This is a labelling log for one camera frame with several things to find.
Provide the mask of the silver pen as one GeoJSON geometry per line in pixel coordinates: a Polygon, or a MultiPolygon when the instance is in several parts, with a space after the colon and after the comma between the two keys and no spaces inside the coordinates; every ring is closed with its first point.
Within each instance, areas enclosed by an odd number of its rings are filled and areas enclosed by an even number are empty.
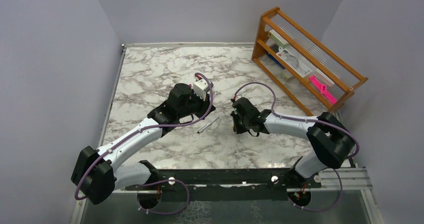
{"type": "Polygon", "coordinates": [[[216,122],[219,119],[219,117],[214,118],[212,121],[210,121],[208,124],[204,125],[202,128],[200,128],[197,131],[197,134],[200,134],[201,132],[203,132],[204,130],[206,130],[208,127],[210,127],[214,122],[216,122]]]}

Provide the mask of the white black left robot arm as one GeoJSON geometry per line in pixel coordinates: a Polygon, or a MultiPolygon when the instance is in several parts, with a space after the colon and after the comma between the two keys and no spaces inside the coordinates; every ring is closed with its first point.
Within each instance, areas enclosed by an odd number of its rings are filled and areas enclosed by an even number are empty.
{"type": "Polygon", "coordinates": [[[200,79],[192,85],[178,83],[167,99],[151,110],[135,128],[115,141],[93,149],[85,147],[78,155],[71,175],[76,185],[75,199],[93,204],[106,200],[114,190],[128,185],[155,187],[154,167],[141,161],[129,167],[122,164],[146,145],[164,137],[177,127],[192,125],[215,110],[213,83],[200,79]]]}

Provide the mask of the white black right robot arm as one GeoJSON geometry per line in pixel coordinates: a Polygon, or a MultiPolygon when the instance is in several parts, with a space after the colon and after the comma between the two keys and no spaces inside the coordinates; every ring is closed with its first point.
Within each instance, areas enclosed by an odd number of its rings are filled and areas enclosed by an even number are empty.
{"type": "Polygon", "coordinates": [[[301,187],[315,173],[327,169],[338,169],[348,158],[354,140],[344,126],[329,112],[320,116],[281,115],[271,109],[259,111],[247,98],[232,101],[233,131],[259,134],[283,134],[310,142],[312,152],[300,158],[289,170],[288,180],[294,187],[301,187]]]}

